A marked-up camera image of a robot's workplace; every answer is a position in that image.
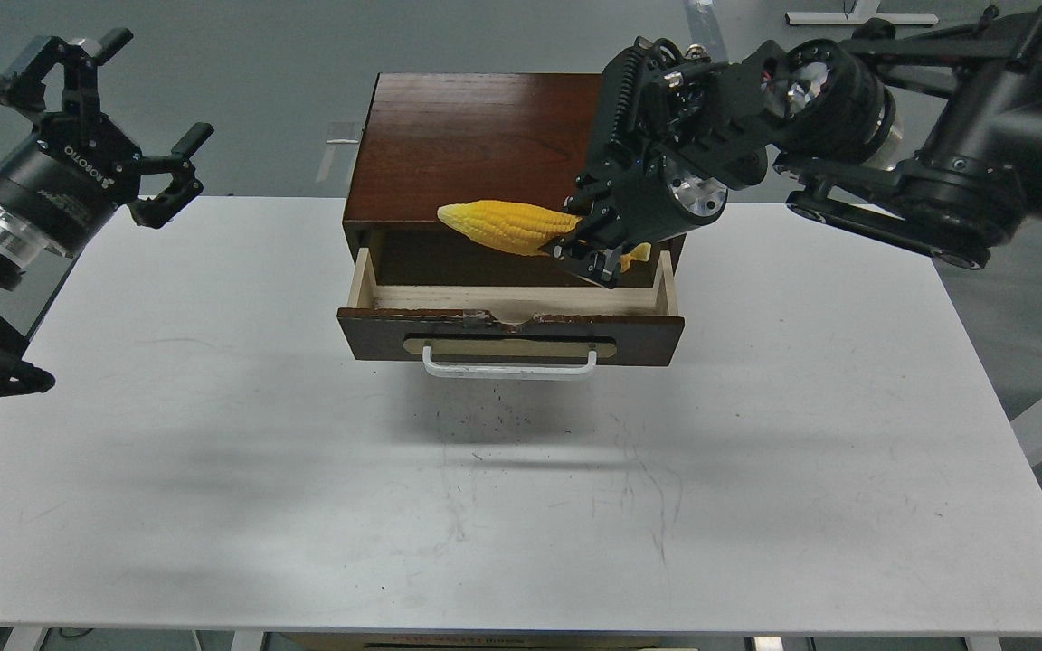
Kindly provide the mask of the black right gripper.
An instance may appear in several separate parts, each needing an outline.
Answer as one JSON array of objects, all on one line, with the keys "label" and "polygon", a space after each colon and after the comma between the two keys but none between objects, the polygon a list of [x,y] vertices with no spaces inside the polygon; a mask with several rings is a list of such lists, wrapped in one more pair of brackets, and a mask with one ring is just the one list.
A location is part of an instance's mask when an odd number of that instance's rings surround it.
[{"label": "black right gripper", "polygon": [[566,260],[566,272],[587,283],[614,289],[634,247],[711,225],[727,198],[724,183],[666,154],[591,136],[567,212],[543,211],[543,254]]}]

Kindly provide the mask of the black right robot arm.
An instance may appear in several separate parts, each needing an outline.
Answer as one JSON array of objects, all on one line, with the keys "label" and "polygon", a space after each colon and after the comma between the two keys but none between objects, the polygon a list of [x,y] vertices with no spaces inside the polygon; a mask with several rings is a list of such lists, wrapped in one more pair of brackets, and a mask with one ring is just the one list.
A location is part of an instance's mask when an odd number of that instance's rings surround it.
[{"label": "black right robot arm", "polygon": [[743,61],[638,37],[602,74],[578,222],[539,251],[597,286],[620,256],[711,225],[769,172],[800,217],[979,270],[1042,220],[1042,5],[898,37],[869,18],[843,41]]}]

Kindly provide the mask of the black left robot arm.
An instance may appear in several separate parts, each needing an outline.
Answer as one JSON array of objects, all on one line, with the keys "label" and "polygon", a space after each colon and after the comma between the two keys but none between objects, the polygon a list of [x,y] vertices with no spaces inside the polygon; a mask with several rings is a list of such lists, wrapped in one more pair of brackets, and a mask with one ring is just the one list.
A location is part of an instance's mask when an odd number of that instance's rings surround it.
[{"label": "black left robot arm", "polygon": [[[213,135],[198,122],[162,156],[142,152],[100,103],[98,74],[133,34],[40,36],[0,71],[0,106],[32,131],[0,161],[0,291],[42,252],[75,259],[119,209],[162,228],[202,193],[192,156]],[[43,394],[55,379],[24,359],[26,337],[0,315],[0,399]]]}]

